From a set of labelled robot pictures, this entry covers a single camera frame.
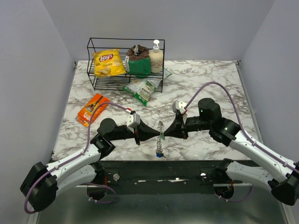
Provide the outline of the metal disc keyring organizer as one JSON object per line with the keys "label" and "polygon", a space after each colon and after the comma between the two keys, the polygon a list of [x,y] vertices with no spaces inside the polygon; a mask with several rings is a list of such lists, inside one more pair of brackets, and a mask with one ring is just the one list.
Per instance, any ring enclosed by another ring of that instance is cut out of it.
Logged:
{"label": "metal disc keyring organizer", "polygon": [[163,150],[162,150],[162,140],[165,140],[164,136],[164,124],[162,121],[159,121],[157,131],[159,132],[158,138],[157,138],[157,148],[156,148],[156,156],[162,157]]}

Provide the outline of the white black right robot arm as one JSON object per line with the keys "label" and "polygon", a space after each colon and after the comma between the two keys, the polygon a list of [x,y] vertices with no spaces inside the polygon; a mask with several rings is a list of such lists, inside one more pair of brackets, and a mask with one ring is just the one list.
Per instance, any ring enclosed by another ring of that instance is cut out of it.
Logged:
{"label": "white black right robot arm", "polygon": [[211,98],[198,102],[199,115],[189,118],[186,103],[173,104],[175,119],[164,135],[187,139],[190,132],[209,131],[213,140],[239,151],[259,165],[257,168],[224,159],[215,171],[221,183],[229,179],[263,187],[280,202],[293,206],[299,198],[299,164],[287,159],[254,139],[239,124],[226,119],[220,106]]}

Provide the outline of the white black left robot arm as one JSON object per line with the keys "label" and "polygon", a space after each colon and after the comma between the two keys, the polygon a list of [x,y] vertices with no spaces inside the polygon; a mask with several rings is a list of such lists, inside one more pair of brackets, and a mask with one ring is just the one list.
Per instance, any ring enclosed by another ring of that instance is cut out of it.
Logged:
{"label": "white black left robot arm", "polygon": [[103,172],[94,164],[108,156],[115,148],[113,140],[135,139],[137,144],[159,136],[159,131],[147,126],[134,115],[127,117],[127,124],[118,126],[111,118],[101,121],[97,135],[87,139],[84,148],[58,161],[32,166],[20,186],[25,196],[24,210],[28,214],[49,207],[56,196],[84,183],[99,184]]}

